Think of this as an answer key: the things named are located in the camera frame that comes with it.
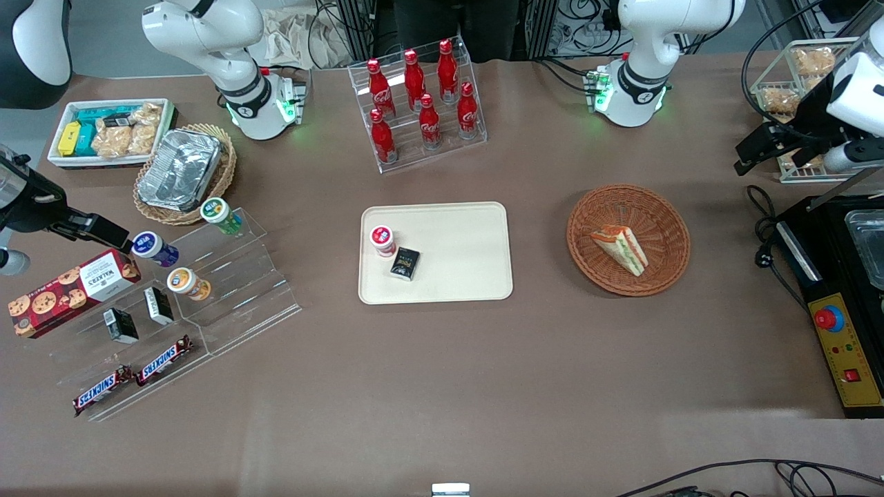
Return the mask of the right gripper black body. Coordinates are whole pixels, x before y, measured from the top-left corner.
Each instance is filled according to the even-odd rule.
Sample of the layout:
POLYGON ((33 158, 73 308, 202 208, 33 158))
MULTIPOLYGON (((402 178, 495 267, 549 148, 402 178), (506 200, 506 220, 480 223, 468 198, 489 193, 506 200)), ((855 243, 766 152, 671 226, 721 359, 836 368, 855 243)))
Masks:
POLYGON ((20 233, 40 231, 60 220, 66 193, 29 166, 30 157, 1 146, 1 226, 20 233))

